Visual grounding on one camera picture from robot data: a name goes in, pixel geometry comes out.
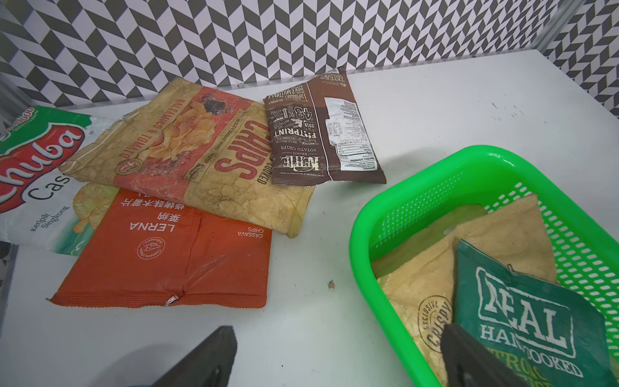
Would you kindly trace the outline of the orange Chips bag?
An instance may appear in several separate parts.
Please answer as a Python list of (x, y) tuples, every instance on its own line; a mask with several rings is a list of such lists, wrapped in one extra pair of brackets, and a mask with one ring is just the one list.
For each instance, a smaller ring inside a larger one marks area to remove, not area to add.
[(265, 227), (301, 230), (312, 187), (277, 185), (263, 104), (176, 78), (61, 171)]

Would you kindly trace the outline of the green plastic basket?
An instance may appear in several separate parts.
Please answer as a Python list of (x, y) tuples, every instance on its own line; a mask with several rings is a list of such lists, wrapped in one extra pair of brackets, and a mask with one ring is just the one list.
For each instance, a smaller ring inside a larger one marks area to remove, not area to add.
[(351, 270), (366, 303), (416, 386), (438, 379), (380, 288), (371, 264), (440, 216), (467, 204), (496, 211), (529, 194), (551, 239), (561, 285), (604, 315), (611, 356), (618, 354), (618, 243), (530, 162), (503, 148), (475, 145), (385, 190), (351, 231)]

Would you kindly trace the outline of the brown dark snack bag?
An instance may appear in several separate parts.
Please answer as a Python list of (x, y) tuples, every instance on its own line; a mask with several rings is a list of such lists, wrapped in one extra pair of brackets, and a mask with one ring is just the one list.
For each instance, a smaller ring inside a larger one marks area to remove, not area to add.
[(385, 184), (344, 69), (264, 99), (275, 185)]

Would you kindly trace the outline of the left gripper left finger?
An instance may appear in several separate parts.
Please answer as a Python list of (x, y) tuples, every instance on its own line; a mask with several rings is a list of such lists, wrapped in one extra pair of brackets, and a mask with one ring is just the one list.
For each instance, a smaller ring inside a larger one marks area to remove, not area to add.
[(152, 387), (226, 387), (237, 349), (234, 328), (218, 327)]

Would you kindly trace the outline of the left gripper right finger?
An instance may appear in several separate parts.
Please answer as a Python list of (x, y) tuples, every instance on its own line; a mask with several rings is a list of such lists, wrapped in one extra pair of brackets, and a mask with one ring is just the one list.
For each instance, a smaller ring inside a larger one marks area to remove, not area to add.
[(440, 345), (449, 386), (528, 386), (459, 324), (446, 325)]

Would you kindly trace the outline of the green Real chips bag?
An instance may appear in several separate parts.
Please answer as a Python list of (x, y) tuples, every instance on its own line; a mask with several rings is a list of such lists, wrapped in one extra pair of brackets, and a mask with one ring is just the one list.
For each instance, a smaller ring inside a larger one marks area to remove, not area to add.
[(454, 321), (530, 386), (616, 386), (604, 316), (581, 295), (456, 250)]

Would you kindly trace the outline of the yellow green Chips bag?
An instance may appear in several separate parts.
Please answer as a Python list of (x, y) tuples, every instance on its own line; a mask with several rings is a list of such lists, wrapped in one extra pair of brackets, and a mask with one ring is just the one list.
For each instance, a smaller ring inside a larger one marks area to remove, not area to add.
[(440, 343), (444, 327), (453, 321), (460, 241), (519, 273), (557, 281), (536, 195), (492, 214), (479, 204), (459, 206), (373, 261), (380, 288), (442, 386), (447, 385), (447, 371)]

